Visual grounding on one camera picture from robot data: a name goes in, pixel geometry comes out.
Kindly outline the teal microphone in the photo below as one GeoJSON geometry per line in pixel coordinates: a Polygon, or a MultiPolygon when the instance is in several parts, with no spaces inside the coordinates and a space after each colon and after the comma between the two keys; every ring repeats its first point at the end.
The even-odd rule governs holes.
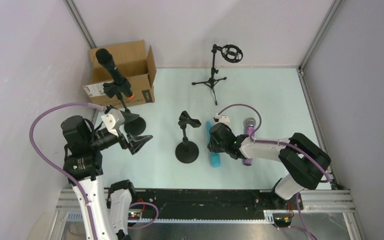
{"type": "Polygon", "coordinates": [[[217,152],[213,152],[211,149],[210,149],[210,143],[212,141],[211,139],[211,135],[210,135],[210,129],[212,127],[212,122],[211,121],[206,121],[205,122],[205,132],[206,132],[206,137],[207,137],[207,140],[208,140],[208,144],[207,144],[207,149],[209,151],[209,162],[210,162],[210,165],[214,168],[218,168],[221,166],[221,158],[220,158],[220,155],[219,153],[217,152]]]}

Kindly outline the purple glitter microphone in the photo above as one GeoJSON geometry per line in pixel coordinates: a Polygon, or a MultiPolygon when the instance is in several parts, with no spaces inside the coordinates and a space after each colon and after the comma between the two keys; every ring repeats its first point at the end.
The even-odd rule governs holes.
{"type": "MultiPolygon", "coordinates": [[[[247,135],[251,135],[254,132],[254,128],[256,126],[256,119],[253,117],[248,117],[244,120],[244,132],[247,135]]],[[[253,163],[252,158],[246,158],[242,160],[242,164],[244,166],[251,166],[253,163]]]]}

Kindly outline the brown cardboard box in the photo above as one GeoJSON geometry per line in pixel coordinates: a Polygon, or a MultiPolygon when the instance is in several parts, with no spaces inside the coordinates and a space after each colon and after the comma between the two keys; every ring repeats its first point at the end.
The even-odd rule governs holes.
{"type": "MultiPolygon", "coordinates": [[[[121,74],[131,84],[133,97],[123,97],[128,107],[154,103],[154,81],[157,67],[152,46],[147,46],[144,40],[131,41],[104,47],[112,55],[115,65],[121,74]]],[[[93,66],[90,83],[83,86],[89,100],[100,106],[114,105],[121,108],[122,104],[116,96],[110,98],[104,93],[104,83],[113,81],[110,74],[99,64],[97,48],[88,51],[90,62],[93,66]]]]}

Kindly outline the black round-base mic stand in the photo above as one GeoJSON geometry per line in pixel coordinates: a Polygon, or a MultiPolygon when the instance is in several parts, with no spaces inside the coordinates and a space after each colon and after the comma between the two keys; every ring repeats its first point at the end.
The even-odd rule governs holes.
{"type": "MultiPolygon", "coordinates": [[[[123,95],[125,95],[128,98],[134,96],[131,90],[131,84],[128,80],[126,80],[124,83],[119,83],[116,81],[104,83],[103,91],[106,94],[106,96],[109,98],[116,97],[121,102],[124,108],[124,111],[126,113],[128,114],[132,113],[130,109],[128,109],[123,98],[123,95]]],[[[124,124],[125,132],[132,136],[139,136],[145,131],[145,129],[146,129],[146,121],[140,116],[130,121],[126,120],[124,124]]]]}
{"type": "Polygon", "coordinates": [[[193,128],[199,128],[202,123],[198,119],[191,118],[188,112],[184,110],[179,116],[178,125],[182,130],[183,137],[182,142],[175,148],[176,159],[183,164],[193,163],[199,156],[199,148],[194,142],[188,139],[186,128],[187,125],[190,125],[193,128]]]}

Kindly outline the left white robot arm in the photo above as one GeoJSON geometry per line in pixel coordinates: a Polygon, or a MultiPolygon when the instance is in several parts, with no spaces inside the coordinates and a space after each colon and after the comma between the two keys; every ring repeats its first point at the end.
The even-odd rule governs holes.
{"type": "Polygon", "coordinates": [[[119,144],[134,155],[152,139],[152,135],[123,135],[120,132],[122,125],[143,122],[135,113],[113,108],[105,112],[102,122],[105,127],[100,130],[80,115],[61,123],[67,141],[65,148],[71,152],[64,159],[63,170],[71,176],[68,181],[80,205],[85,237],[88,240],[129,240],[128,212],[136,191],[130,180],[119,181],[111,185],[110,200],[106,200],[101,152],[119,144]]]}

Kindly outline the black microphone orange end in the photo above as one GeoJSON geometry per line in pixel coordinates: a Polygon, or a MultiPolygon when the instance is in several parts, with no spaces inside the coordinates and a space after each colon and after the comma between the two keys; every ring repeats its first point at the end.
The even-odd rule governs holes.
{"type": "Polygon", "coordinates": [[[113,80],[113,82],[103,84],[104,93],[109,98],[117,96],[119,100],[122,100],[123,97],[121,94],[123,94],[126,98],[132,99],[134,93],[131,89],[131,83],[121,74],[111,53],[105,48],[100,48],[96,51],[95,57],[98,63],[109,73],[113,80]]]}

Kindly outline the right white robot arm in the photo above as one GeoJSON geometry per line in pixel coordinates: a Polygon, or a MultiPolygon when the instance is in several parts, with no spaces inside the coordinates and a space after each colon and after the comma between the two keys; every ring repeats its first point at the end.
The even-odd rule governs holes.
{"type": "Polygon", "coordinates": [[[329,155],[304,134],[296,132],[289,138],[258,139],[252,135],[234,135],[229,126],[216,123],[209,131],[208,149],[226,153],[232,159],[266,159],[280,162],[288,174],[272,189],[283,200],[290,200],[304,189],[315,190],[323,177],[328,177],[329,155]]]}

